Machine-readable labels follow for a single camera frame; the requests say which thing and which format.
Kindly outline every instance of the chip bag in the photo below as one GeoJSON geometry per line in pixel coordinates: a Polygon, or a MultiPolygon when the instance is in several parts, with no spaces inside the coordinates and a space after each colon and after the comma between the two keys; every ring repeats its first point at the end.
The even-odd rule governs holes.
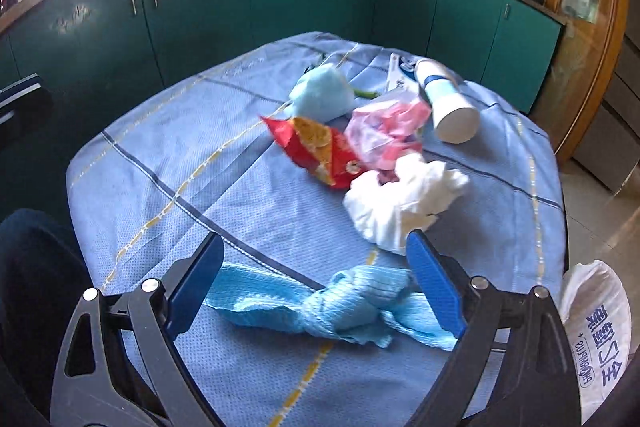
{"type": "Polygon", "coordinates": [[[262,121],[293,163],[331,188],[347,190],[366,171],[344,135],[332,127],[301,116],[289,120],[263,117],[262,121]]]}

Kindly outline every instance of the white bottle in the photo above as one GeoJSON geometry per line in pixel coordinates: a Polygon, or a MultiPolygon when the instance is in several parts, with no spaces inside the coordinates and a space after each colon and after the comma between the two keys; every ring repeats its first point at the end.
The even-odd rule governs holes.
{"type": "Polygon", "coordinates": [[[429,58],[418,60],[415,80],[424,89],[433,111],[433,129],[443,142],[471,140],[480,127],[480,113],[458,89],[450,70],[429,58]]]}

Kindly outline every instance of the green stem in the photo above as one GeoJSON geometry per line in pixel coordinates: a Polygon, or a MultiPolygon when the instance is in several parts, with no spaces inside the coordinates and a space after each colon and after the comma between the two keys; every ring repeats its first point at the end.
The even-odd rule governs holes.
{"type": "Polygon", "coordinates": [[[373,100],[374,98],[380,96],[378,92],[364,91],[362,89],[357,89],[356,87],[353,87],[353,94],[355,94],[355,96],[359,96],[360,98],[366,98],[367,100],[373,100]]]}

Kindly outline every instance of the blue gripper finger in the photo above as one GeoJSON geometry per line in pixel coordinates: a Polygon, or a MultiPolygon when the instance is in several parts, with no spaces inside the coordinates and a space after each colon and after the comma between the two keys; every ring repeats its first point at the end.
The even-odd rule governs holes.
{"type": "Polygon", "coordinates": [[[440,327],[459,339],[466,330],[462,288],[468,275],[455,259],[437,253],[421,230],[407,237],[406,258],[440,327]]]}
{"type": "Polygon", "coordinates": [[[172,341],[191,327],[224,258],[222,237],[209,233],[191,257],[176,261],[162,278],[168,292],[164,331],[172,341]]]}

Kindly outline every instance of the white tissue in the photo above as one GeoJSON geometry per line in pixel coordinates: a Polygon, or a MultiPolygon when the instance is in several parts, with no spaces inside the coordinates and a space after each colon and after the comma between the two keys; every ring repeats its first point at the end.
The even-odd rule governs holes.
{"type": "Polygon", "coordinates": [[[362,237],[404,255],[409,232],[435,223],[469,178],[443,162],[425,163],[420,153],[398,158],[396,176],[399,181],[380,185],[377,171],[364,172],[351,182],[342,204],[362,237]]]}

